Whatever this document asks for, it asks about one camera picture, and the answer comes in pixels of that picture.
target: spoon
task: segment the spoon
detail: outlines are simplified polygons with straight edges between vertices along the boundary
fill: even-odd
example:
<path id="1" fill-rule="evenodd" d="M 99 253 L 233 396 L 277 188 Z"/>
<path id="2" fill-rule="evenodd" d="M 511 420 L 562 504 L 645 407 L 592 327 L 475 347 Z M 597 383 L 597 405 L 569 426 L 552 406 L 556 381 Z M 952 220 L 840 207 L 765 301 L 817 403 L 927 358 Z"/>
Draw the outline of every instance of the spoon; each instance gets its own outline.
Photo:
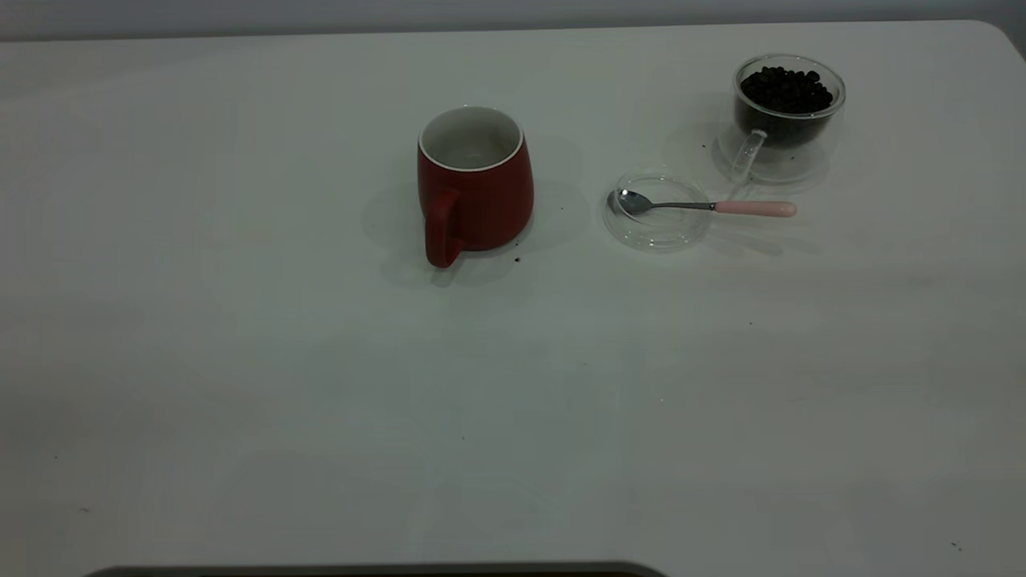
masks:
<path id="1" fill-rule="evenodd" d="M 617 195 L 620 206 L 628 215 L 636 217 L 653 208 L 694 208 L 696 210 L 713 210 L 727 215 L 753 215 L 756 217 L 793 217 L 798 207 L 791 202 L 777 200 L 726 200 L 722 202 L 660 202 L 648 200 L 648 197 L 632 190 L 621 190 Z"/>

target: wall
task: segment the wall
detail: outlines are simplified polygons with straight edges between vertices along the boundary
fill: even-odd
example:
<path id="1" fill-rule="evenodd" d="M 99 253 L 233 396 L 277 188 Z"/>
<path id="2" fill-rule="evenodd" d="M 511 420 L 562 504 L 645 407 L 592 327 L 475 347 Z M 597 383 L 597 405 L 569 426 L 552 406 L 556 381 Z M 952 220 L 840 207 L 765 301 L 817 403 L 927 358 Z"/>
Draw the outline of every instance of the wall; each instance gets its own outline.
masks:
<path id="1" fill-rule="evenodd" d="M 0 39 L 919 18 L 1026 46 L 1024 0 L 0 0 Z"/>

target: glass cup handle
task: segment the glass cup handle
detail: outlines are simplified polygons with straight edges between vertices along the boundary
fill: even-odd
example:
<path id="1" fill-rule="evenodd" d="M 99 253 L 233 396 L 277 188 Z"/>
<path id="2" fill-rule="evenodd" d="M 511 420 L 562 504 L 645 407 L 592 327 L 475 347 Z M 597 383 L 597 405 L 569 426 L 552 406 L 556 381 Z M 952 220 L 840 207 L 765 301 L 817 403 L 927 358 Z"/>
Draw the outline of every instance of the glass cup handle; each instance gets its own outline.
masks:
<path id="1" fill-rule="evenodd" d="M 734 157 L 734 169 L 731 171 L 731 180 L 735 183 L 743 183 L 748 180 L 748 174 L 752 171 L 752 163 L 755 162 L 755 155 L 762 150 L 762 145 L 766 142 L 766 133 L 763 130 L 752 130 L 741 144 L 738 155 Z"/>

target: table surface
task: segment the table surface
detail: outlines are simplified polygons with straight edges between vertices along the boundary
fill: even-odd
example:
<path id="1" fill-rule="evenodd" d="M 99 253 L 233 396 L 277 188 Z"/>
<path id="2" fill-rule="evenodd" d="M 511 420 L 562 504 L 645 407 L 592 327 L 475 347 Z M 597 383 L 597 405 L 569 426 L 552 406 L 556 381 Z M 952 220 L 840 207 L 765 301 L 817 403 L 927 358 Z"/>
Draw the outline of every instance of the table surface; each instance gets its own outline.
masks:
<path id="1" fill-rule="evenodd" d="M 619 244 L 599 203 L 632 166 L 718 190 L 731 75 L 767 51 L 850 91 L 799 216 Z M 1026 65 L 997 29 L 25 43 L 0 69 L 5 575 L 1026 571 Z M 523 125 L 536 213 L 436 271 L 416 137 L 478 103 Z"/>

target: pink spoon handle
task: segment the pink spoon handle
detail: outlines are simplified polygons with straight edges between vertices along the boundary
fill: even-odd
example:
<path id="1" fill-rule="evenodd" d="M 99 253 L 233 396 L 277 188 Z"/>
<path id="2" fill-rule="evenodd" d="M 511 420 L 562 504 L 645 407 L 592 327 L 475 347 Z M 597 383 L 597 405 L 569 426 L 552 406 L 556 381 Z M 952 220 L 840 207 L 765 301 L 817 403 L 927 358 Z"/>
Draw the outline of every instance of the pink spoon handle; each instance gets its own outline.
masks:
<path id="1" fill-rule="evenodd" d="M 793 217 L 798 207 L 791 202 L 776 200 L 726 200 L 717 202 L 714 208 L 724 215 L 754 215 L 756 217 Z"/>

